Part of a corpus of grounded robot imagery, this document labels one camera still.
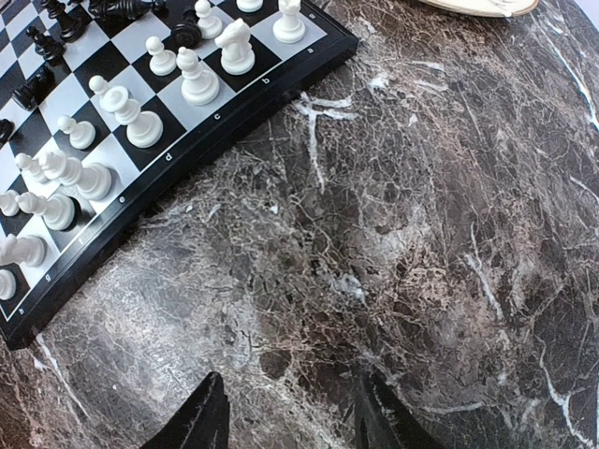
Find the dark marble surface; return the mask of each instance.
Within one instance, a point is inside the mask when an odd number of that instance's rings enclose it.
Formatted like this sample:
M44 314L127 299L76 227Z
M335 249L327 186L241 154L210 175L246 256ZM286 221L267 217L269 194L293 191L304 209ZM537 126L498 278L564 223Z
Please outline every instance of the dark marble surface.
M358 56L0 346L2 447L135 448L216 369L231 447L349 448L360 365L447 447L595 447L599 35L320 4Z

